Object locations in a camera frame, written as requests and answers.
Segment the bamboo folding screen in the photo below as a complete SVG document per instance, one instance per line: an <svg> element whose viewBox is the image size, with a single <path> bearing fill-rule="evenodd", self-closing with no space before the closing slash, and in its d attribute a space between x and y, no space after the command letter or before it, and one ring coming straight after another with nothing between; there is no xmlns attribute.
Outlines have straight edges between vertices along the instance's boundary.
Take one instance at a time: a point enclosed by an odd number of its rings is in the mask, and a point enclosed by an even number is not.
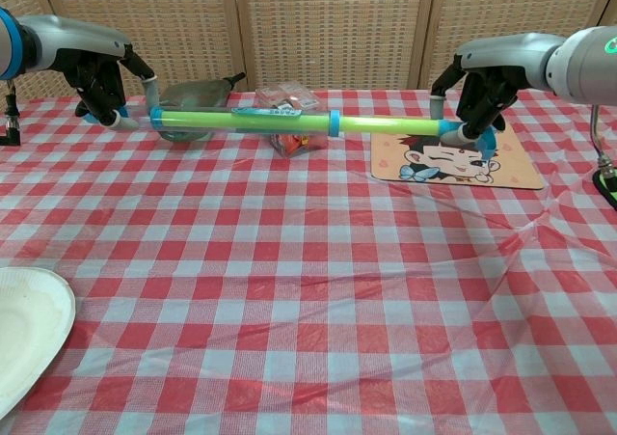
<svg viewBox="0 0 617 435"><path fill-rule="evenodd" d="M239 89L426 89L455 49L617 23L617 0L0 0L125 33L161 88L237 72Z"/></svg>

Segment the red white checked tablecloth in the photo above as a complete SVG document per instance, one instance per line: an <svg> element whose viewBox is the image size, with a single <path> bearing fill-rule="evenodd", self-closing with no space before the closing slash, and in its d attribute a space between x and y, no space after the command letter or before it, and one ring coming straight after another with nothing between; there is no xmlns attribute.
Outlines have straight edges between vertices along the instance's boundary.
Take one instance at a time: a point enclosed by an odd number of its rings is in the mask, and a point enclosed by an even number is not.
<svg viewBox="0 0 617 435"><path fill-rule="evenodd" d="M617 210L586 107L506 115L539 191L384 182L349 135L171 144L24 101L0 266L76 297L0 435L617 435Z"/></svg>

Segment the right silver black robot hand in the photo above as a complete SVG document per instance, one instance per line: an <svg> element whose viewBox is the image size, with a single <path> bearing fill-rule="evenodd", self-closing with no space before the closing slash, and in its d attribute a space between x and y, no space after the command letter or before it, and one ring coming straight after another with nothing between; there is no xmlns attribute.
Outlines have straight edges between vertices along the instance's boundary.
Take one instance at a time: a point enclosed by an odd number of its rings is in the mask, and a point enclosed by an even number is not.
<svg viewBox="0 0 617 435"><path fill-rule="evenodd" d="M469 41L460 45L451 64L433 82L430 115L443 118L446 92L464 82L456 116L461 124L440 134L444 145L474 143L490 128L505 128L501 113L521 90L549 91L550 56L565 39L544 33L523 33Z"/></svg>

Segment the white paper plate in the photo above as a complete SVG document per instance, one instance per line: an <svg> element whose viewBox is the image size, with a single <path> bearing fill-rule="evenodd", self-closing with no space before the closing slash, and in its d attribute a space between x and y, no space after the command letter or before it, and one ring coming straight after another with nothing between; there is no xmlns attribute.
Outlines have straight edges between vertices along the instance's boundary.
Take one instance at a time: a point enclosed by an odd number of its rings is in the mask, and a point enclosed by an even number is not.
<svg viewBox="0 0 617 435"><path fill-rule="evenodd" d="M75 296L58 274L0 268L0 420L32 389L72 328Z"/></svg>

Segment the clear plastic box of items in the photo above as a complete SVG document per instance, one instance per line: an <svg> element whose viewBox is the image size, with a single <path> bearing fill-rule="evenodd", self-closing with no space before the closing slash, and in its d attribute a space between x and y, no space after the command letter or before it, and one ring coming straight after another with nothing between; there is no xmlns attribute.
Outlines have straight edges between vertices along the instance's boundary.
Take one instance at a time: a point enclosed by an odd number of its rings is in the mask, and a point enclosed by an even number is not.
<svg viewBox="0 0 617 435"><path fill-rule="evenodd" d="M308 88L296 81L267 85L255 90L255 96L262 107L279 110L323 111L321 100ZM292 157L327 146L324 136L307 134L278 134L270 136L273 148L283 157Z"/></svg>

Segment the cartoon girl mouse pad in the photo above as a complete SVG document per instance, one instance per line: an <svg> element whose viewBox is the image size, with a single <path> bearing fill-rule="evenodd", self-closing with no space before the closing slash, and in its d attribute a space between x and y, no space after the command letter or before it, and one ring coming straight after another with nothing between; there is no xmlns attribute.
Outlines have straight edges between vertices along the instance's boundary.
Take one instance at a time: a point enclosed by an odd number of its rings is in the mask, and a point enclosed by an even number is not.
<svg viewBox="0 0 617 435"><path fill-rule="evenodd" d="M381 180L539 190L544 182L512 130L456 148L437 137L373 134L371 174Z"/></svg>

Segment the dark green spray bottle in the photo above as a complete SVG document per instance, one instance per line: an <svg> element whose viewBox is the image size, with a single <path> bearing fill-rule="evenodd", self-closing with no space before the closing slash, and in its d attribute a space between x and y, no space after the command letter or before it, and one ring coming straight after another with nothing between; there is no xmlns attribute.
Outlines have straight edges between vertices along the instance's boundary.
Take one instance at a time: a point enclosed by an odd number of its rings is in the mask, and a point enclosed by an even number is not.
<svg viewBox="0 0 617 435"><path fill-rule="evenodd" d="M163 91L159 102L162 107L170 107L173 110L226 107L235 84L245 77L245 72L239 72L220 79L175 84Z"/></svg>

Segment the black bracket with thin rod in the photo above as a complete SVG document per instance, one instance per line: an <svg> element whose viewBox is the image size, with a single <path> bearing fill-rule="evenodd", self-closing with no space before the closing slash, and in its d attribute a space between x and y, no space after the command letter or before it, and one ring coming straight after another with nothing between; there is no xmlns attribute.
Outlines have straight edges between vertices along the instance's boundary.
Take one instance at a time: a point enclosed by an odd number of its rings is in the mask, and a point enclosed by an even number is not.
<svg viewBox="0 0 617 435"><path fill-rule="evenodd" d="M18 147L21 145L19 116L20 112L16 103L16 89L14 81L7 81L8 93L5 96L7 108L5 116L7 119L5 133L0 134L0 146Z"/></svg>

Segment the blue yellow water pump toy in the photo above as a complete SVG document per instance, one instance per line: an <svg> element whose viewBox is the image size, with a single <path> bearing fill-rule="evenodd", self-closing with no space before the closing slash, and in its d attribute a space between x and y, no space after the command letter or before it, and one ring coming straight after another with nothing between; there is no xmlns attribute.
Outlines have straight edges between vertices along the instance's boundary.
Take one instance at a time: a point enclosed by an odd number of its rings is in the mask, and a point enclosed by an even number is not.
<svg viewBox="0 0 617 435"><path fill-rule="evenodd" d="M213 132L329 137L343 133L425 136L436 137L448 147L472 145L481 152L484 160L491 158L497 149L496 131L491 126L482 133L467 137L464 122L388 116L353 117L337 110L308 113L260 107L177 110L161 106L149 109L127 106L112 111L103 126L114 131L144 129L182 139L188 135L201 137Z"/></svg>

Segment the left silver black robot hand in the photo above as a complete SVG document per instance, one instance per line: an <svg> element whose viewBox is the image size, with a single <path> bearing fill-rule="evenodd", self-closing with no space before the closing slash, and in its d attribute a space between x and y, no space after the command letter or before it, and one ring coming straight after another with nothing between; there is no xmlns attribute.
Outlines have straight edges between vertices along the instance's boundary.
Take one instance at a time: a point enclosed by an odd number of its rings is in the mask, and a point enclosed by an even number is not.
<svg viewBox="0 0 617 435"><path fill-rule="evenodd" d="M139 128L121 113L125 97L120 67L140 79L148 100L158 98L157 77L125 34L52 14L26 15L16 23L25 38L24 70L60 72L81 98L78 117L90 114L113 131Z"/></svg>

